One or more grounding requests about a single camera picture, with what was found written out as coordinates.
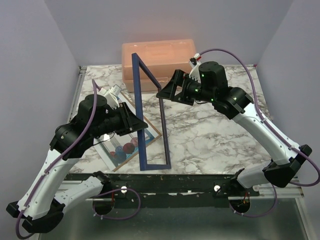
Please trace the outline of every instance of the blue ball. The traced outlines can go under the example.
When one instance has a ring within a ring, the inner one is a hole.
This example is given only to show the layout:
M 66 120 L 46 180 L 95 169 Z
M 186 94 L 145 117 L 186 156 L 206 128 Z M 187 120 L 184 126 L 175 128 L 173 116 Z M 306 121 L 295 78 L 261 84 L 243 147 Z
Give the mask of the blue ball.
M 113 157 L 118 163 L 122 163 L 127 159 L 127 154 L 124 151 L 116 151 Z
M 116 148 L 115 148 L 115 152 L 119 152 L 119 151 L 123 151 L 124 149 L 123 149 L 123 147 L 122 146 L 117 146 Z

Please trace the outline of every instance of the blue metal frame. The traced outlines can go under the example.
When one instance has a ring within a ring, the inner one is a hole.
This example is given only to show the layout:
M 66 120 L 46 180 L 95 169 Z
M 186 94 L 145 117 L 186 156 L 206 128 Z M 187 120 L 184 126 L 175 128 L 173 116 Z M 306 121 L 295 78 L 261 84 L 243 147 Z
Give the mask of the blue metal frame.
M 135 115 L 143 121 L 144 113 L 143 113 L 142 96 L 141 96 L 140 68 L 144 71 L 147 77 L 157 87 L 158 92 L 161 90 L 162 87 L 160 83 L 157 81 L 157 79 L 155 78 L 155 76 L 150 72 L 150 70 L 147 68 L 147 66 L 138 56 L 138 54 L 133 53 L 132 54 L 132 71 L 133 71 Z M 163 99 L 159 98 L 159 106 L 160 106 L 162 135 L 163 135 L 164 154 L 165 154 L 166 164 L 148 164 L 145 130 L 142 129 L 137 132 L 140 171 L 171 169 L 171 159 L 170 159 L 165 107 L 164 107 Z

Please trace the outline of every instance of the clear plastic box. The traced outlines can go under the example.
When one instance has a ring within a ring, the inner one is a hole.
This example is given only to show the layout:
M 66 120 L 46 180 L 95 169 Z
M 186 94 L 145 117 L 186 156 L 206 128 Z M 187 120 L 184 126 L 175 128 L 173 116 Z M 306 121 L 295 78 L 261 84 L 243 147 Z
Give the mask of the clear plastic box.
M 189 59 L 196 53 L 192 39 L 146 41 L 124 43 L 122 45 L 122 80 L 129 92 L 134 91 L 131 54 L 137 53 L 159 83 L 164 87 L 176 69 L 191 71 Z M 140 69 L 142 91 L 155 91 L 157 88 Z

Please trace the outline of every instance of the cable clip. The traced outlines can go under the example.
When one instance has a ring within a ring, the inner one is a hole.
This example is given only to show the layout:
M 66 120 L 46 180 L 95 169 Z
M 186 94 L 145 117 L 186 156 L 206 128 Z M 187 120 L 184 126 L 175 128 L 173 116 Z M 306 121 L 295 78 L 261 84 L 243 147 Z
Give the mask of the cable clip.
M 267 117 L 265 117 L 264 119 L 261 120 L 261 123 L 264 123 L 266 120 L 268 120 Z
M 49 174 L 49 172 L 43 172 L 43 173 L 41 173 L 41 176 L 46 176 L 46 175 L 48 175 Z

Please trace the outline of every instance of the wire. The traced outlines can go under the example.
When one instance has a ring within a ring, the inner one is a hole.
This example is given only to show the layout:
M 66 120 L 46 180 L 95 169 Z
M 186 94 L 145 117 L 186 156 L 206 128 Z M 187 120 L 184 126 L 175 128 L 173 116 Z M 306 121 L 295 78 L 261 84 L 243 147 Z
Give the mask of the wire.
M 24 215 L 24 212 L 29 207 L 29 203 L 31 202 L 31 200 L 32 200 L 33 196 L 35 195 L 37 189 L 39 188 L 40 184 L 44 180 L 45 176 L 49 173 L 49 171 L 57 164 L 57 162 L 59 162 L 68 152 L 70 152 L 70 150 L 72 150 L 74 148 L 75 145 L 77 145 L 80 142 L 80 140 L 86 134 L 87 130 L 89 129 L 89 127 L 90 127 L 90 125 L 91 125 L 91 123 L 92 123 L 92 121 L 94 119 L 94 116 L 95 116 L 95 113 L 96 113 L 96 108 L 97 108 L 97 98 L 98 98 L 97 89 L 100 91 L 101 87 L 99 87 L 96 84 L 95 80 L 93 80 L 93 79 L 92 79 L 92 85 L 93 85 L 93 95 L 94 95 L 94 97 L 93 97 L 93 107 L 92 107 L 91 116 L 90 116 L 87 124 L 85 125 L 83 131 L 78 136 L 78 138 L 44 170 L 45 174 L 43 174 L 43 175 L 41 175 L 39 177 L 38 181 L 36 182 L 36 184 L 34 185 L 33 189 L 31 190 L 28 198 L 26 199 L 23 207 L 21 208 L 21 211 L 20 211 L 20 213 L 19 213 L 19 215 L 17 217 L 16 224 L 15 224 L 15 234 L 21 240 L 28 239 L 32 235 L 34 235 L 34 233 L 31 233 L 28 236 L 22 236 L 20 234 L 19 225 L 20 225 L 20 220 Z
M 208 52 L 212 52 L 212 51 L 220 51 L 220 52 L 225 52 L 231 56 L 233 56 L 244 68 L 244 70 L 246 71 L 248 77 L 249 77 L 249 80 L 250 80 L 250 83 L 251 83 L 251 88 L 252 88 L 252 92 L 253 92 L 253 98 L 254 98 L 254 106 L 255 106 L 255 109 L 256 109 L 256 112 L 257 114 L 259 115 L 260 119 L 263 120 L 264 117 L 261 113 L 261 110 L 259 108 L 259 105 L 258 105 L 258 97 L 257 97 L 257 92 L 256 92 L 256 88 L 255 88 L 255 84 L 254 84 L 254 80 L 250 74 L 250 71 L 248 70 L 247 66 L 236 56 L 234 55 L 232 52 L 228 51 L 228 50 L 225 50 L 225 49 L 221 49 L 221 48 L 211 48 L 211 49 L 208 49 L 208 50 L 205 50 L 205 51 L 202 51 L 200 52 L 200 55 L 203 55 L 205 53 L 208 53 Z M 300 186 L 300 187 L 312 187 L 312 186 L 315 186 L 317 185 L 318 183 L 320 183 L 320 168 L 316 165 L 316 163 L 310 158 L 308 157 L 307 155 L 305 155 L 302 151 L 300 151 L 299 149 L 295 148 L 295 147 L 292 147 L 292 145 L 287 142 L 287 140 L 285 140 L 278 132 L 277 130 L 275 130 L 269 123 L 268 123 L 268 119 L 264 121 L 265 125 L 269 128 L 269 130 L 274 134 L 276 135 L 289 149 L 293 150 L 294 152 L 296 152 L 297 154 L 299 154 L 300 156 L 304 157 L 314 168 L 315 170 L 317 171 L 318 173 L 318 179 L 312 183 L 298 183 L 298 182 L 293 182 L 291 181 L 290 184 L 292 185 L 296 185 L 296 186 Z
M 102 144 L 104 142 L 110 141 L 110 139 L 112 139 L 114 136 L 115 136 L 115 133 L 113 132 L 112 137 L 110 137 L 109 139 L 104 140 L 104 141 L 98 141 L 97 143 L 93 144 L 92 147 L 95 146 L 95 145 Z
M 274 202 L 273 202 L 272 207 L 271 207 L 268 211 L 266 211 L 265 213 L 262 213 L 262 214 L 258 214 L 258 215 L 244 214 L 244 213 L 240 213 L 240 212 L 236 211 L 236 210 L 232 207 L 232 205 L 229 203 L 229 206 L 230 206 L 230 208 L 232 209 L 233 213 L 234 213 L 234 214 L 237 214 L 237 215 L 240 215 L 240 216 L 242 216 L 242 217 L 246 217 L 246 218 L 260 218 L 260 217 L 264 217 L 264 216 L 270 214 L 273 210 L 275 210 L 275 208 L 276 208 L 276 206 L 277 206 L 277 204 L 278 204 L 278 195 L 277 195 L 276 188 L 275 188 L 275 186 L 272 185 L 272 184 L 271 184 L 271 186 L 272 186 L 273 191 L 274 191 Z
M 108 195 L 108 194 L 111 194 L 111 193 L 114 193 L 114 192 L 119 192 L 119 191 L 122 191 L 122 190 L 124 190 L 124 189 L 122 189 L 122 188 L 114 189 L 114 190 L 111 190 L 111 191 L 107 191 L 107 192 L 101 193 L 101 194 L 99 194 L 99 195 L 97 195 L 97 196 L 94 196 L 94 198 L 101 197 L 101 196 L 104 196 L 104 195 Z M 99 214 L 97 214 L 97 212 L 96 212 L 95 205 L 93 205 L 93 206 L 92 206 L 92 210 L 94 211 L 94 215 L 93 215 L 93 216 L 94 216 L 94 217 L 95 217 L 95 216 L 98 216 L 98 217 L 100 217 L 101 219 L 103 218 L 103 219 L 110 219 L 110 220 L 128 220 L 128 219 L 133 218 L 135 215 L 137 215 L 138 212 L 139 212 L 140 209 L 141 209 L 141 198 L 140 198 L 139 194 L 138 194 L 135 190 L 133 190 L 133 189 L 131 189 L 131 188 L 126 188 L 125 190 L 128 190 L 128 191 L 133 192 L 133 193 L 137 196 L 137 198 L 138 198 L 138 207 L 137 207 L 137 209 L 135 210 L 134 213 L 132 213 L 132 214 L 129 215 L 129 216 L 124 216 L 124 217 L 112 217 L 112 216 L 99 215 Z
M 244 198 L 243 198 L 243 200 L 242 200 L 242 201 L 243 201 L 243 203 L 245 203 L 245 202 L 246 202 L 246 197 L 247 197 L 247 195 L 248 195 L 248 192 L 246 191 L 246 192 L 245 192 L 245 194 L 244 194 Z

